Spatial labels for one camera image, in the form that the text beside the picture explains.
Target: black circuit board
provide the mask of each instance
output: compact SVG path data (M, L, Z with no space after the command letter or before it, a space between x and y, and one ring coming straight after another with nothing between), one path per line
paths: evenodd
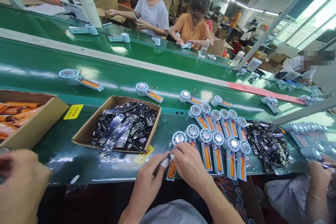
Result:
M128 102L105 109L92 133L92 145L102 147L104 158L112 149L143 152L158 112L143 102Z
M276 175L289 174L289 150L282 130L265 121L247 121L245 128L252 151L264 161L265 172Z

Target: yellow sticky note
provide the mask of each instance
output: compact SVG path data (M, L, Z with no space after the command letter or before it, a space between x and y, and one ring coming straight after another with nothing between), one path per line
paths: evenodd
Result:
M149 158L149 156L153 153L154 148L150 145L148 148L147 153L140 153L135 159L134 161L137 163L137 165L141 166L144 164L144 162L147 160L147 158Z
M72 105L67 114L64 116L63 120L76 119L81 112L84 104L74 104Z

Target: plastic bottle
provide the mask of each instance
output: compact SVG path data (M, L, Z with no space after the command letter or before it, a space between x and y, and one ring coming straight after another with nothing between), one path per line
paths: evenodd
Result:
M245 53L243 51L239 51L235 58L232 60L231 66L236 67L244 57Z
M200 58L205 58L205 54L207 53L208 47L209 47L209 39L207 39L205 44L202 45L202 48L198 54Z

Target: red strip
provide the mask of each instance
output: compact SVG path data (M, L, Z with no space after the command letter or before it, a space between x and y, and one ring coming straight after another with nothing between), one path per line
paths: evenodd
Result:
M242 91L246 93L253 93L253 94L261 95L261 96L271 96L278 100L306 105L303 101L301 101L299 98L296 98L294 96L289 96L286 94L282 95L282 94L274 93L274 92L271 92L271 91L268 91L268 90L265 90L259 87L248 86L245 84L239 84L239 83L234 83L234 82L226 82L226 83L229 88L232 88L238 91Z

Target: box of circuit boards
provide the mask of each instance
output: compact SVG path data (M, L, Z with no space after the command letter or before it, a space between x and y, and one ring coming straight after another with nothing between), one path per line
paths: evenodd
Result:
M0 90L0 147L32 149L68 108L54 94Z
M161 107L129 97L111 96L74 135L78 145L112 150L146 152L161 115Z

